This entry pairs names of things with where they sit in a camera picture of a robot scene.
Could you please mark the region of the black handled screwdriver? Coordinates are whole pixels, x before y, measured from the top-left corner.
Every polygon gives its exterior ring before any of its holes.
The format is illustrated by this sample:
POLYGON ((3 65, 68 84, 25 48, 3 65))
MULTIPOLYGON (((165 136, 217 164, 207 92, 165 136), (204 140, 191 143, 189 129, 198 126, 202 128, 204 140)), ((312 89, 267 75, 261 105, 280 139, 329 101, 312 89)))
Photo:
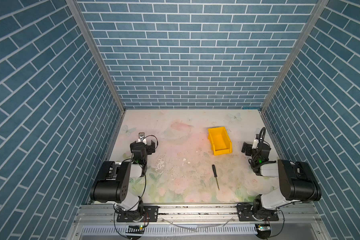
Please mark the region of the black handled screwdriver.
POLYGON ((219 182, 218 182, 217 169, 216 169, 215 165, 212 165, 212 170, 213 170, 214 178, 215 178, 216 183, 217 183, 218 190, 220 190, 220 186, 219 186, 219 182))

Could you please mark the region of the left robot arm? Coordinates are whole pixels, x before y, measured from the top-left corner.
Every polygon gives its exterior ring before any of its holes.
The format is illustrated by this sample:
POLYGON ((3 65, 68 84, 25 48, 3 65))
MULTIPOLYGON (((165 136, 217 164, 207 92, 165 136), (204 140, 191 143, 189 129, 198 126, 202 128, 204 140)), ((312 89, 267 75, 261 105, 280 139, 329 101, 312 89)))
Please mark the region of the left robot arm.
POLYGON ((102 163, 90 190, 94 202, 113 203, 116 213, 127 218, 144 216, 142 197, 129 192, 130 178, 146 178, 148 156, 156 152, 158 142, 148 145, 145 138, 130 144, 132 156, 116 163, 102 163))

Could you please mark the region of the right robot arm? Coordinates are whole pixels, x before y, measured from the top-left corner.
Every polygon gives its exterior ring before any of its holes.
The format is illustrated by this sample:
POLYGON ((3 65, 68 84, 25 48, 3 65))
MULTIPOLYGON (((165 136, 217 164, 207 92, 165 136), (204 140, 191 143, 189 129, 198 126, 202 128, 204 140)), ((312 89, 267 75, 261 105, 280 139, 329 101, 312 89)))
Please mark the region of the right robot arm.
POLYGON ((271 148, 258 143, 257 147, 243 143, 242 153, 250 157, 249 164, 257 176, 277 178, 279 187, 264 195, 257 195, 251 208, 252 216, 257 220, 272 218, 276 211, 295 203, 317 202, 322 190, 309 164, 287 160, 270 161, 271 148))

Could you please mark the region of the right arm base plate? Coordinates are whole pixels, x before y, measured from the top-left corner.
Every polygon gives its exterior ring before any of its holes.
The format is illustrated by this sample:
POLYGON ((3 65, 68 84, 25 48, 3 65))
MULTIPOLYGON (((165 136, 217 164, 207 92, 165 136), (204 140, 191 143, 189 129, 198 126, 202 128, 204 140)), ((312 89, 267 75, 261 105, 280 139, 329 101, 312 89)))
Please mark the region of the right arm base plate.
POLYGON ((236 209, 240 222, 276 222, 279 220, 276 211, 266 210, 258 206, 254 207, 252 204, 249 203, 239 203, 236 205, 236 209))

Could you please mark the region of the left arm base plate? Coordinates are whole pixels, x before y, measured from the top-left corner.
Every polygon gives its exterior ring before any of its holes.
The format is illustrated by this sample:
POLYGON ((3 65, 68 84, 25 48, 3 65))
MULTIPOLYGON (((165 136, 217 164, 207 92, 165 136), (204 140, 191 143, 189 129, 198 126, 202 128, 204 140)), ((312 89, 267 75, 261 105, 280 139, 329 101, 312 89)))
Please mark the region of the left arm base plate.
POLYGON ((134 211, 117 210, 116 222, 133 223, 133 222, 157 222, 159 214, 158 206, 140 206, 134 211))

